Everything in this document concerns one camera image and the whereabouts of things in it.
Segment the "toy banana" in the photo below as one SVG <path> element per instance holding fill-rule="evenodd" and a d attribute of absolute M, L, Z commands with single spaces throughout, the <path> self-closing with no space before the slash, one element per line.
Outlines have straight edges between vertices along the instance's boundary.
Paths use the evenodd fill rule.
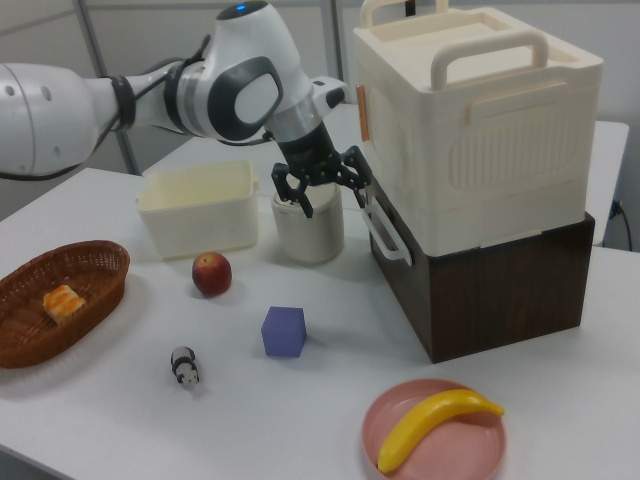
<path fill-rule="evenodd" d="M 398 468 L 420 440 L 445 420 L 477 412 L 502 416 L 504 409 L 467 389 L 446 390 L 422 400 L 400 419 L 385 438 L 378 453 L 378 470 L 388 473 Z"/>

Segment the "white cup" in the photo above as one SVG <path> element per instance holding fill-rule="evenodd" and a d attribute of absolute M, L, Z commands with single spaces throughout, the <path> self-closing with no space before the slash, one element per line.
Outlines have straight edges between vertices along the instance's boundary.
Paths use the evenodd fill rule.
<path fill-rule="evenodd" d="M 307 218 L 297 203 L 283 202 L 276 193 L 271 208 L 280 244 L 293 260 L 322 263 L 335 257 L 344 245 L 342 196 L 335 183 L 307 187 L 305 194 L 313 207 Z"/>

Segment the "wicker basket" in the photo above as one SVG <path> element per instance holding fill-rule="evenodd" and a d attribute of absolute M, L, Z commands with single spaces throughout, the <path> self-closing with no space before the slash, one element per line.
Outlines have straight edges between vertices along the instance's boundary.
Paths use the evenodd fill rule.
<path fill-rule="evenodd" d="M 34 258 L 0 281 L 0 367 L 49 360 L 89 333 L 124 295 L 129 254 L 102 240 L 65 245 Z M 58 325 L 44 294 L 69 285 L 86 303 Z"/>

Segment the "panda toy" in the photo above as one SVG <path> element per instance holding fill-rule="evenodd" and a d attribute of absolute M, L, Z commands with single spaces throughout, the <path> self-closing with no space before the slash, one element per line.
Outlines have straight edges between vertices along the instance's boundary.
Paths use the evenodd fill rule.
<path fill-rule="evenodd" d="M 189 347 L 178 347 L 173 351 L 171 369 L 178 379 L 178 383 L 195 384 L 200 381 L 195 359 L 196 354 Z"/>

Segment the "blue cube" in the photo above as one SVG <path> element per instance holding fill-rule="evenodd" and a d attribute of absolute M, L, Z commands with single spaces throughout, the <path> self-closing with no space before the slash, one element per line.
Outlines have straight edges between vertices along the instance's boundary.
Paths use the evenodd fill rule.
<path fill-rule="evenodd" d="M 270 357 L 299 357 L 307 329 L 301 308 L 271 307 L 262 324 L 264 351 Z"/>

